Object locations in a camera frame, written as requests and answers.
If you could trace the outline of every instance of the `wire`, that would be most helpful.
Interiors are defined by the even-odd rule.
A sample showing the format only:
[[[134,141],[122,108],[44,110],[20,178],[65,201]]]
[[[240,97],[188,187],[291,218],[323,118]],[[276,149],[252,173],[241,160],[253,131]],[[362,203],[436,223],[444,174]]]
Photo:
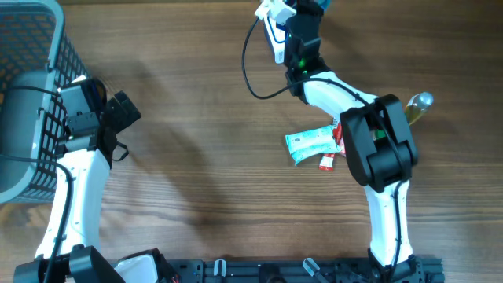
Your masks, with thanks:
[[[369,103],[367,101],[365,101],[363,98],[361,98],[359,94],[355,93],[353,90],[349,89],[348,87],[344,86],[343,84],[338,83],[338,82],[334,82],[331,79],[322,79],[322,78],[303,79],[303,80],[297,81],[295,83],[289,84],[286,87],[284,87],[284,88],[276,91],[273,94],[267,95],[265,97],[259,96],[255,91],[253,91],[252,86],[250,85],[250,82],[248,81],[248,77],[246,76],[245,64],[244,64],[244,58],[245,58],[245,54],[246,54],[246,47],[248,45],[248,41],[250,39],[250,35],[252,34],[252,32],[255,29],[255,26],[257,25],[258,22],[259,22],[259,18],[257,17],[255,19],[255,22],[250,27],[250,29],[249,29],[249,31],[248,31],[248,33],[246,35],[246,39],[244,40],[243,53],[242,53],[242,56],[241,56],[241,69],[243,71],[244,82],[246,83],[246,86],[250,90],[251,95],[253,95],[254,97],[256,97],[258,99],[266,100],[266,99],[271,99],[273,97],[276,97],[278,94],[281,94],[284,91],[289,90],[289,89],[291,89],[291,88],[293,88],[295,86],[298,86],[300,84],[304,84],[304,83],[307,83],[307,82],[324,82],[324,83],[332,84],[334,86],[338,86],[339,88],[345,90],[349,95],[353,96],[356,100],[360,101],[365,107],[369,106]],[[402,174],[402,177],[406,176],[405,166],[403,165],[402,158],[400,157],[398,149],[397,149],[395,143],[393,142],[393,140],[391,139],[391,136],[388,133],[388,131],[387,131],[385,125],[384,125],[384,121],[383,121],[382,117],[375,110],[372,110],[371,113],[372,113],[373,117],[375,118],[377,124],[379,125],[380,130],[382,130],[384,132],[384,135],[386,136],[387,142],[390,145],[391,150],[393,151],[393,153],[394,153],[394,155],[395,155],[395,157],[396,157],[396,159],[398,161],[398,165],[400,166],[400,172]],[[393,194],[393,198],[394,198],[394,201],[395,201],[395,217],[396,217],[396,230],[397,230],[397,244],[396,244],[396,249],[395,249],[395,258],[394,258],[394,261],[393,261],[393,265],[391,266],[391,272],[390,272],[389,282],[391,282],[391,279],[395,275],[396,265],[398,263],[398,256],[400,254],[400,246],[402,245],[402,228],[401,228],[401,223],[400,223],[400,210],[399,210],[399,206],[398,206],[398,195],[399,195],[400,187],[403,185],[403,183],[405,181],[406,180],[400,180],[400,182],[398,182],[397,186],[395,187],[394,194]]]
[[[72,173],[70,173],[70,171],[65,166],[52,160],[38,160],[32,158],[7,156],[3,154],[0,154],[0,158],[11,161],[53,165],[60,168],[64,172],[64,175],[66,176],[66,182],[68,184],[68,191],[66,192],[66,201],[64,202],[63,213],[61,214],[60,226],[57,229],[57,235],[56,238],[54,239],[53,253],[50,256],[49,265],[47,266],[46,276],[44,278],[44,283],[48,283],[50,282],[50,277],[52,275],[51,273],[53,271],[54,263],[56,262],[57,253],[60,249],[61,242],[63,241],[64,225],[68,220],[68,212],[70,210],[70,203],[72,202],[72,188],[73,188]]]
[[[50,94],[54,97],[61,97],[61,94],[59,93],[55,93],[53,91],[50,91],[50,90],[44,90],[43,88],[39,88],[39,87],[35,87],[35,86],[11,86],[9,89],[7,89],[8,91],[9,90],[34,90],[34,91],[39,91],[41,93],[44,93],[44,94]]]

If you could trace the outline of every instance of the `wood grain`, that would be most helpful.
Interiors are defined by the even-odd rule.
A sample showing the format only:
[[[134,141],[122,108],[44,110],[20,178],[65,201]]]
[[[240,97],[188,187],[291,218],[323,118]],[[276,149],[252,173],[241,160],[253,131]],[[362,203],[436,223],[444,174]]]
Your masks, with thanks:
[[[289,94],[254,99],[240,52],[256,3],[65,6],[68,34],[109,93],[143,117],[119,136],[131,155],[103,197],[101,251],[159,248],[169,259],[365,256],[369,211],[338,158],[294,167],[285,134],[330,118]],[[444,260],[448,282],[499,282],[503,271],[503,5],[500,1],[335,1],[322,54],[338,75],[403,101],[428,90],[413,126],[420,150],[409,191],[418,255]],[[285,84],[262,31],[247,54],[257,92]],[[33,259],[49,205],[0,207],[0,281]]]

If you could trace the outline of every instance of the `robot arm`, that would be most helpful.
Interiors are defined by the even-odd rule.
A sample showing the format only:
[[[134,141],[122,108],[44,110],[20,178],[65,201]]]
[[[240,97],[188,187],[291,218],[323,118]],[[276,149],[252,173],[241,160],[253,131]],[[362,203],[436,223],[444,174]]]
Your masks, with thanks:
[[[417,151],[400,101],[393,95],[379,98],[363,93],[343,82],[325,65],[319,54],[321,39],[318,36],[323,8],[316,2],[299,0],[295,12],[289,13],[283,2],[264,1],[255,14],[264,21],[275,61],[288,68],[285,74],[288,84],[307,79],[334,82],[306,81],[293,87],[291,92],[343,124],[348,166],[357,182],[364,186],[369,202],[371,262],[384,280],[405,277],[410,272],[407,260],[412,256],[406,223],[406,193],[411,168],[417,163]],[[285,42],[275,40],[277,35],[284,37]],[[378,123],[376,116],[384,123]],[[383,130],[382,126],[390,138],[374,141],[371,131]],[[393,143],[397,150],[393,152],[388,143]]]

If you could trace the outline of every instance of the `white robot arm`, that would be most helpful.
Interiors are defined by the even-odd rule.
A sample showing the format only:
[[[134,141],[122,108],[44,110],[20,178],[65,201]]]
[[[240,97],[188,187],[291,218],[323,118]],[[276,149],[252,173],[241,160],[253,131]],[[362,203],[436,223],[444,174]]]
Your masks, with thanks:
[[[319,57],[321,40],[318,37],[318,25],[323,11],[313,2],[305,1],[303,6],[299,6],[299,3],[296,3],[297,10],[291,11],[290,9],[293,8],[283,2],[264,1],[255,12],[255,15],[263,20],[266,37],[268,37],[268,42],[274,53],[274,60],[278,64],[285,64],[288,68],[286,73],[288,83],[293,85],[304,81],[302,86],[292,88],[292,94],[308,105],[319,107],[339,121],[344,120],[341,114],[350,109],[365,109],[368,105],[372,105],[378,98],[377,96],[361,92],[342,81]],[[360,99],[356,99],[354,94],[357,94]],[[384,119],[382,113],[379,116],[381,118],[375,118],[375,120]],[[404,128],[404,121],[405,117],[403,116],[400,121],[402,128]],[[348,127],[348,125],[343,123],[344,140],[347,144],[351,139],[347,135],[351,133],[344,126]],[[409,158],[411,164],[407,166],[411,168],[417,162],[417,156],[414,156],[416,150],[413,142],[408,143],[408,146],[412,147],[412,156]],[[398,160],[391,159],[391,161],[395,163],[398,161],[401,167],[403,160],[400,160],[400,156],[397,155],[397,157]],[[350,165],[351,173],[353,176],[359,175],[361,172],[359,172],[358,166],[351,166],[350,163],[351,157],[349,156],[348,165]],[[360,182],[356,178],[364,186],[369,202],[372,226],[369,255],[379,268],[390,277],[395,276],[396,266],[407,261],[413,254],[406,223],[406,194],[409,188],[409,178],[409,174],[399,179],[389,178],[385,183],[380,184],[379,189],[376,189],[372,184]]]

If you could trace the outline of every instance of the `snack package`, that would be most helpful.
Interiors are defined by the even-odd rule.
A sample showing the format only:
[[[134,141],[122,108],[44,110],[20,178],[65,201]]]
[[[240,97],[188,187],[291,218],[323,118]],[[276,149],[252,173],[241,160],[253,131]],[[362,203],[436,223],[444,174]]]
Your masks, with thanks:
[[[285,136],[288,151],[292,154],[296,166],[300,161],[315,154],[339,152],[339,146],[333,138],[334,129],[335,127],[330,125]]]
[[[320,145],[311,145],[306,147],[305,149],[299,149],[292,154],[293,160],[297,164],[305,160],[307,157],[311,157],[320,153],[337,153],[339,152],[339,146],[336,144],[336,141],[332,139],[330,142],[322,143]]]
[[[286,145],[288,151],[293,154],[297,150],[305,149],[311,145],[319,145],[333,140],[333,125],[321,127],[314,130],[306,130],[297,134],[286,135]]]

